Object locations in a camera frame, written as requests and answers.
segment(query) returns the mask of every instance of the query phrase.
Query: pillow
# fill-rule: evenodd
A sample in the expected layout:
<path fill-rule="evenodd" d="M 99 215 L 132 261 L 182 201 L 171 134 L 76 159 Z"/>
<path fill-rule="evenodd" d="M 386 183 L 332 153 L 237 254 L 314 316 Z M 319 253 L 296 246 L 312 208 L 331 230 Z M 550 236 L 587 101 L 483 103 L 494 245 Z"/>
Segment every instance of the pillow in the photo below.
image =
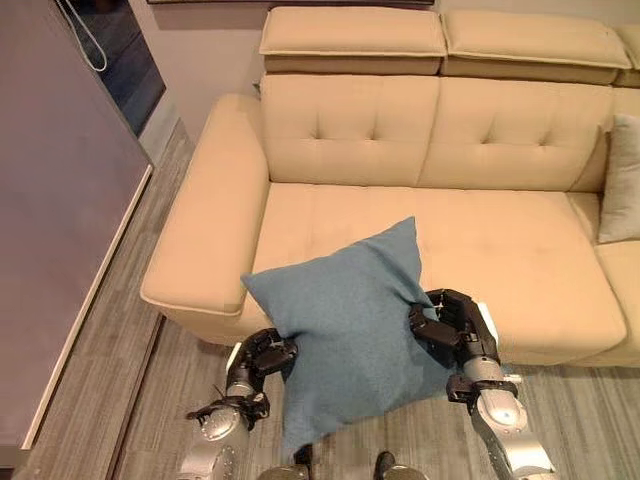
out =
<path fill-rule="evenodd" d="M 409 330 L 412 302 L 436 319 L 421 268 L 411 217 L 328 257 L 242 277 L 299 349 L 285 379 L 286 454 L 444 390 L 451 372 Z"/>
<path fill-rule="evenodd" d="M 600 243 L 640 239 L 640 118 L 615 115 Z"/>

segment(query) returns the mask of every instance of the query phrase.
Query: tufted backrest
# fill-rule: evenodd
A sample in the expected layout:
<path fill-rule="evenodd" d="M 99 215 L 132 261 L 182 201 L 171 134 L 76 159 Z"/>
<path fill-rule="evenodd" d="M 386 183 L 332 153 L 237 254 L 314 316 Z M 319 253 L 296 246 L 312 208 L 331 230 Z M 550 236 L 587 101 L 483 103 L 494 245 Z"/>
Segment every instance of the tufted backrest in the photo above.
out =
<path fill-rule="evenodd" d="M 275 182 L 596 192 L 611 87 L 453 77 L 267 75 Z"/>
<path fill-rule="evenodd" d="M 611 107 L 610 87 L 442 78 L 418 186 L 599 191 Z"/>
<path fill-rule="evenodd" d="M 275 182 L 415 184 L 437 77 L 266 75 L 264 140 Z"/>

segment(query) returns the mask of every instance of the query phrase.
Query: sofa armrest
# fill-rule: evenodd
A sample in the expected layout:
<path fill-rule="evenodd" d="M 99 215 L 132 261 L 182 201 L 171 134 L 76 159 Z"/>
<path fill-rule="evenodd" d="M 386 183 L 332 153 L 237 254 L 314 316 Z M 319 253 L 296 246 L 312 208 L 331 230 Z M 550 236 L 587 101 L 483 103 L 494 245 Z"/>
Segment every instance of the sofa armrest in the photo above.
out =
<path fill-rule="evenodd" d="M 260 138 L 254 98 L 225 96 L 207 120 L 140 290 L 178 323 L 191 323 L 175 318 L 180 312 L 214 318 L 242 310 L 240 275 L 251 270 L 269 191 Z"/>

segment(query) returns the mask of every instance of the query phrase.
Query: gray wood floor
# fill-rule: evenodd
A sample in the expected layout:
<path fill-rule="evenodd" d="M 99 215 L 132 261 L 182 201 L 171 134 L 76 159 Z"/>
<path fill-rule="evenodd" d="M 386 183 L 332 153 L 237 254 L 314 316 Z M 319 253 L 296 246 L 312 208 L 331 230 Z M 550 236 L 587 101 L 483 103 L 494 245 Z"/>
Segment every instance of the gray wood floor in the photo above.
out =
<path fill-rule="evenodd" d="M 78 339 L 27 468 L 15 478 L 175 478 L 195 428 L 184 414 L 209 402 L 213 385 L 223 384 L 229 353 L 163 322 L 139 392 L 135 388 L 156 326 L 155 313 L 138 299 L 138 284 L 190 153 L 179 124 Z M 640 479 L 640 370 L 516 371 L 526 375 L 521 398 L 560 478 Z M 269 379 L 267 393 L 272 417 L 252 432 L 246 480 L 280 461 L 279 378 Z M 382 449 L 432 480 L 495 478 L 465 408 L 444 398 L 319 442 L 316 478 L 370 479 Z"/>

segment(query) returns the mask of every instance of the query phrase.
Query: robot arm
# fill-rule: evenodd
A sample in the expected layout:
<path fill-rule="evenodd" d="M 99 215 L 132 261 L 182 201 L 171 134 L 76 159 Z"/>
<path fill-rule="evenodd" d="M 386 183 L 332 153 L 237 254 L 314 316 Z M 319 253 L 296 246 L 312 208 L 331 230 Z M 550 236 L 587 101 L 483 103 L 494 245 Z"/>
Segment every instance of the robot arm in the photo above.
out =
<path fill-rule="evenodd" d="M 500 480 L 556 478 L 546 451 L 531 431 L 527 411 L 518 400 L 516 375 L 500 367 L 496 339 L 473 300 L 454 290 L 428 292 L 439 322 L 423 315 L 423 305 L 409 313 L 416 339 L 442 365 L 455 365 L 462 374 L 447 382 L 449 401 L 465 403 L 474 429 L 487 446 Z"/>
<path fill-rule="evenodd" d="M 227 368 L 226 395 L 187 415 L 200 432 L 184 458 L 178 480 L 237 480 L 249 432 L 269 416 L 265 377 L 293 367 L 298 349 L 275 328 L 261 330 L 236 346 Z"/>

